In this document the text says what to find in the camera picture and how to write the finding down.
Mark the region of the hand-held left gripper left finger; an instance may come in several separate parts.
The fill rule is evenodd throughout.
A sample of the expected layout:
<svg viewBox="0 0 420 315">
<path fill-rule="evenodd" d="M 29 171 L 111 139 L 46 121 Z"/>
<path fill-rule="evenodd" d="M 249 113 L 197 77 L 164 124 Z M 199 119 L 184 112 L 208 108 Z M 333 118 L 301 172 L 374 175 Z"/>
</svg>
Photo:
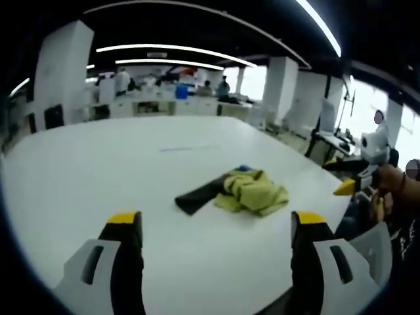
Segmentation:
<svg viewBox="0 0 420 315">
<path fill-rule="evenodd" d="M 119 213 L 64 264 L 54 289 L 72 314 L 144 314 L 142 214 Z"/>
</svg>

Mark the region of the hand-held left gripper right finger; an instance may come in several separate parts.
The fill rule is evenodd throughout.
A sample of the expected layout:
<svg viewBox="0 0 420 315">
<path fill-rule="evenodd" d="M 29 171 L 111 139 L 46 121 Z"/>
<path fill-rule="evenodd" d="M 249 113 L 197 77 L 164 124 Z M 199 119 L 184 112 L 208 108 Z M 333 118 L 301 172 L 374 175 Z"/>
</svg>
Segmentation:
<svg viewBox="0 0 420 315">
<path fill-rule="evenodd" d="M 359 314 L 378 294 L 369 264 L 317 213 L 291 214 L 290 314 Z"/>
</svg>

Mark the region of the person's right hand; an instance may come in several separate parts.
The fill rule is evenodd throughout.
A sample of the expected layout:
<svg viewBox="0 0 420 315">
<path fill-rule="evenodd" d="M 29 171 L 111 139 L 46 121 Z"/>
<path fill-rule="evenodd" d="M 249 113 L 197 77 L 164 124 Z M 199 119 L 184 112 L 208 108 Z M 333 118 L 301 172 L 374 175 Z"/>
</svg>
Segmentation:
<svg viewBox="0 0 420 315">
<path fill-rule="evenodd" d="M 393 195 L 397 193 L 405 174 L 390 164 L 384 164 L 377 169 L 379 176 L 378 189 L 371 201 L 371 218 L 374 222 L 383 222 L 392 213 Z"/>
</svg>

